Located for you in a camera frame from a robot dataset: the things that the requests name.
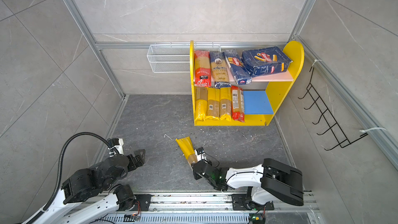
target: white string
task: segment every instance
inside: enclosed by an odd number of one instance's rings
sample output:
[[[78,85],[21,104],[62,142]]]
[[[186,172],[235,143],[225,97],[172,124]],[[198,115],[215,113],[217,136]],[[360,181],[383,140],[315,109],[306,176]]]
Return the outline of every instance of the white string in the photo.
[[[386,129],[386,128],[383,128],[383,127],[372,127],[372,128],[366,129],[366,130],[359,130],[359,131],[362,132],[362,133],[365,133],[365,132],[367,132],[367,131],[377,130],[377,129],[387,131],[387,129]]]
[[[315,60],[314,60],[314,63],[311,65],[311,67],[313,67],[314,64],[315,64],[317,61],[322,61],[322,60],[315,59]]]

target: rigatoni box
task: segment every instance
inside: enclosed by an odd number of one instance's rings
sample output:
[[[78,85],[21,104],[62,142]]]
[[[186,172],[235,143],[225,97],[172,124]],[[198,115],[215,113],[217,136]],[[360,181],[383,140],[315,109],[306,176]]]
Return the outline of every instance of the rigatoni box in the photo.
[[[292,60],[277,46],[245,50],[242,62],[251,77],[286,72]]]

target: gray floor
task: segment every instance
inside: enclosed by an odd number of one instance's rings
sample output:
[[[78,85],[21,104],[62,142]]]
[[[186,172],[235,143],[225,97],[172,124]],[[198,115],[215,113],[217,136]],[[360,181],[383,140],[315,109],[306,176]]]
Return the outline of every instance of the gray floor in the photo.
[[[267,127],[195,127],[190,95],[131,95],[113,137],[123,138],[125,154],[145,149],[146,161],[120,183],[133,191],[212,190],[204,179],[193,178],[175,141],[186,136],[221,167],[255,166],[267,157],[288,163],[274,121]]]

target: blue shelf board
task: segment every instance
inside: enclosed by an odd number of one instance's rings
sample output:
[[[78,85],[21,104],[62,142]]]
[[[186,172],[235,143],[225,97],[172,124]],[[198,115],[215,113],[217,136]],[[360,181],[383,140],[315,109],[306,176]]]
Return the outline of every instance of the blue shelf board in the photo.
[[[265,91],[243,91],[245,114],[273,114]]]

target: white wire basket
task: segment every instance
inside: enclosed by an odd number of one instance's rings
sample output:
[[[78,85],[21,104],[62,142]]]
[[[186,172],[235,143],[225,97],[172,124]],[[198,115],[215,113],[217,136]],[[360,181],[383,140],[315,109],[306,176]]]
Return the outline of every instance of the white wire basket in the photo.
[[[194,44],[195,50],[221,52],[216,44]],[[149,46],[147,58],[154,73],[188,73],[189,46],[182,44],[153,44]]]

